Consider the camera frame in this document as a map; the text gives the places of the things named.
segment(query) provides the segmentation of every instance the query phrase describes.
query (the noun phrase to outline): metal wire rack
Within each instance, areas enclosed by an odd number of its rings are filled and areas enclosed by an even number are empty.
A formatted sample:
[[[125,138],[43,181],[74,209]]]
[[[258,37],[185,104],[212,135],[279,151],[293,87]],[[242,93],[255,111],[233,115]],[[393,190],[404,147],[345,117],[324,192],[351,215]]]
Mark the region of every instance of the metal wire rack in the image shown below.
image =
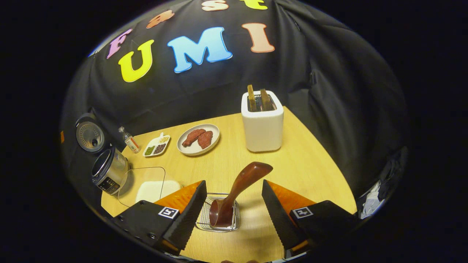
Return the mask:
[[[205,202],[203,203],[202,210],[198,216],[197,222],[195,224],[195,227],[200,229],[200,230],[205,230],[205,231],[211,231],[211,232],[218,232],[218,233],[226,233],[226,232],[231,232],[234,230],[239,229],[239,225],[241,222],[241,214],[239,212],[239,204],[237,201],[234,201],[234,206],[233,206],[233,221],[232,224],[228,227],[215,227],[211,226],[210,224],[210,207],[211,203],[213,203],[214,200],[220,200],[224,199],[225,196],[227,196],[227,193],[207,193],[207,197],[205,199]]]

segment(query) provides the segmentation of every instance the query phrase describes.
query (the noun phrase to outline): blue letter m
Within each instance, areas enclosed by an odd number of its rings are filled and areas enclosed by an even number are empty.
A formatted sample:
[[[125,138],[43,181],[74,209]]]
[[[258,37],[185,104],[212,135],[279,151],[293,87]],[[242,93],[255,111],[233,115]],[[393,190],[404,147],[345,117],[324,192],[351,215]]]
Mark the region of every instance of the blue letter m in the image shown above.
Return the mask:
[[[227,51],[224,45],[222,27],[208,28],[203,31],[198,44],[193,42],[188,37],[178,37],[168,42],[168,46],[172,47],[175,55],[176,67],[175,73],[180,73],[192,68],[192,63],[188,62],[185,55],[190,57],[197,65],[201,65],[205,51],[208,50],[206,60],[208,62],[216,62],[230,59],[233,55]]]

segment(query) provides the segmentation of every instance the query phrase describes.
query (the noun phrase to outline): white plate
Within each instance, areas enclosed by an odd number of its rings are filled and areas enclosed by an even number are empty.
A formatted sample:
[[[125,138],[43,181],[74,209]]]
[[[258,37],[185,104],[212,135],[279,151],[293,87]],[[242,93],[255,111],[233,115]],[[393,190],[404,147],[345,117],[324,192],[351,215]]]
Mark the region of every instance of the white plate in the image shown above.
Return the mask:
[[[198,144],[198,139],[192,143],[192,145],[188,147],[182,146],[182,143],[187,139],[187,135],[192,132],[193,130],[196,129],[205,129],[205,131],[212,131],[213,132],[213,138],[211,138],[211,144],[205,149],[202,149],[202,147]],[[192,127],[188,129],[186,132],[184,132],[180,137],[179,140],[177,141],[177,149],[185,155],[190,155],[190,156],[195,156],[195,155],[200,155],[208,152],[209,150],[213,149],[213,147],[218,143],[219,137],[221,136],[221,133],[219,132],[219,129],[216,125],[213,124],[201,124],[197,125],[195,127]]]
[[[159,141],[163,138],[168,138],[167,141],[165,142],[162,142],[160,143]],[[163,132],[161,132],[161,135],[157,138],[154,138],[152,139],[149,143],[148,143],[148,146],[146,146],[145,150],[143,151],[143,156],[145,157],[150,157],[150,156],[155,156],[155,155],[161,155],[164,153],[164,151],[166,150],[166,148],[168,147],[168,144],[169,144],[169,141],[171,140],[171,137],[169,135],[164,135]],[[160,144],[166,144],[163,148],[163,150],[160,152],[160,153],[154,153],[154,151],[156,150],[156,148],[158,147],[158,145]],[[148,154],[148,155],[145,155],[146,153],[146,150],[150,147],[153,147],[154,146],[154,149],[152,150],[151,154]]]

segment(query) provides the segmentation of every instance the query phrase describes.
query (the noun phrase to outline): foam letter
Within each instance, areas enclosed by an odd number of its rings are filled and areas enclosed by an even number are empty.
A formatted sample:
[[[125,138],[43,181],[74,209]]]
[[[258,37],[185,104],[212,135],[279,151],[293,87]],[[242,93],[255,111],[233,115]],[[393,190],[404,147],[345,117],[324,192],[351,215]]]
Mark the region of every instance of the foam letter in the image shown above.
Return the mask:
[[[260,23],[243,24],[243,28],[247,29],[254,44],[250,50],[255,53],[266,53],[275,50],[275,47],[268,42],[265,30],[266,26]]]
[[[217,11],[227,9],[229,6],[225,4],[224,0],[212,0],[202,3],[202,9],[205,11]]]
[[[130,34],[131,31],[132,29],[129,29],[125,31],[125,33],[121,34],[118,38],[112,40],[112,42],[110,43],[109,55],[107,55],[107,59],[109,59],[120,49],[119,44],[122,44],[125,41],[125,39],[127,38],[126,35]]]
[[[258,10],[266,10],[268,7],[261,6],[258,3],[264,3],[263,0],[241,0],[245,2],[245,5],[250,7],[251,9],[258,9]]]
[[[144,42],[138,47],[138,50],[141,51],[141,57],[143,59],[143,64],[139,69],[133,69],[133,51],[129,52],[118,61],[118,64],[120,65],[120,70],[122,71],[122,78],[124,79],[124,81],[134,82],[135,80],[143,77],[149,71],[149,69],[151,68],[151,64],[153,64],[153,57],[151,56],[151,44],[153,42],[154,40],[151,39]]]
[[[206,50],[208,50],[208,56],[206,57],[208,62],[230,59],[233,54],[227,51],[224,45],[223,31],[223,27],[205,29],[198,43],[184,36],[169,41],[168,46],[172,47],[175,55],[176,67],[174,68],[174,72],[180,73],[192,68],[192,63],[187,62],[185,55],[191,58],[197,65],[201,65]]]
[[[153,26],[166,21],[167,19],[171,18],[174,16],[174,13],[172,10],[168,10],[166,12],[163,12],[155,17],[153,17],[150,21],[149,24],[146,26],[146,28],[152,28]]]

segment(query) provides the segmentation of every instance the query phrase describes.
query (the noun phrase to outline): small glass bottle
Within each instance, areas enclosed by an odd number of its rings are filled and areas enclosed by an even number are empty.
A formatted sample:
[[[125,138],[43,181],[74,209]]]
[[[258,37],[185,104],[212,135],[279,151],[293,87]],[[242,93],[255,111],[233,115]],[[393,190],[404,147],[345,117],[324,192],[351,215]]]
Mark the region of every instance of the small glass bottle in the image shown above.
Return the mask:
[[[124,139],[125,144],[134,152],[138,153],[141,150],[140,145],[135,141],[133,136],[125,131],[125,128],[121,126],[118,129],[118,132],[122,134],[122,138]]]

